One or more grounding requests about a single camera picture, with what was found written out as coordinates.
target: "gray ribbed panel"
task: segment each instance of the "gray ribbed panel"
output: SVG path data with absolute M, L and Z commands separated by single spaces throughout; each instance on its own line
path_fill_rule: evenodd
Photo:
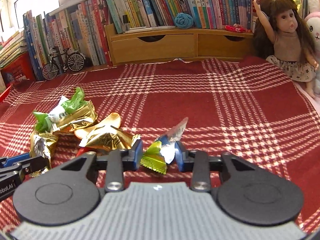
M 132 182 L 123 192 L 106 194 L 84 219 L 51 228 L 23 222 L 12 235 L 18 240 L 299 240 L 305 236 L 293 222 L 254 227 L 233 220 L 209 194 L 193 192 L 184 182 Z

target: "white plush toy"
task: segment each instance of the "white plush toy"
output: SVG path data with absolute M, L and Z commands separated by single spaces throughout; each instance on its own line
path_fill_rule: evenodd
M 310 14 L 305 18 L 316 45 L 316 61 L 320 62 L 320 2 L 319 0 L 308 0 Z M 316 84 L 314 92 L 320 94 L 320 70 L 316 73 Z

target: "screw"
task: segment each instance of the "screw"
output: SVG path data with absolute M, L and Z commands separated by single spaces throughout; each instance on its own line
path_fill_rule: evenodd
M 119 190 L 121 187 L 122 187 L 122 183 L 117 182 L 117 181 L 110 182 L 107 185 L 107 189 L 113 190 L 113 191 Z
M 193 187 L 196 189 L 196 190 L 207 190 L 208 189 L 208 183 L 204 182 L 204 181 L 197 181 Z

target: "floral skirt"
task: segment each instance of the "floral skirt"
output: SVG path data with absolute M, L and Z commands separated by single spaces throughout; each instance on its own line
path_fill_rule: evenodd
M 276 65 L 294 81 L 309 82 L 316 77 L 315 67 L 310 63 L 301 64 L 296 61 L 283 61 L 274 55 L 267 57 L 266 60 Z

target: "miniature bicycle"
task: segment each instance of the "miniature bicycle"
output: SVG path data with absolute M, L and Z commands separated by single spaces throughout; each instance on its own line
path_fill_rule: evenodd
M 57 47 L 51 48 L 51 53 L 49 54 L 50 62 L 44 65 L 42 69 L 42 76 L 45 80 L 55 78 L 59 69 L 64 73 L 68 68 L 76 72 L 84 67 L 85 56 L 78 51 L 68 53 L 69 49 L 64 49 L 64 53 L 61 54 Z M 66 55 L 66 63 L 62 59 L 63 55 Z

